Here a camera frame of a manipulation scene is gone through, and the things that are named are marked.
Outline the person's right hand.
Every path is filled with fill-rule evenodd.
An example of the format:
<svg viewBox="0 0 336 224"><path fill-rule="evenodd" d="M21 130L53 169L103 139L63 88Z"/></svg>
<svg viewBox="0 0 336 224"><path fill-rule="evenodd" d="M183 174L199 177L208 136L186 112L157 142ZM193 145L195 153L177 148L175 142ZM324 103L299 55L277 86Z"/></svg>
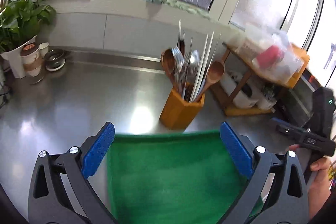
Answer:
<svg viewBox="0 0 336 224"><path fill-rule="evenodd" d="M321 210L331 192L329 190L329 169L331 161L328 157L322 157L310 165L310 170L316 173L315 179L308 191L309 218L310 220Z"/></svg>

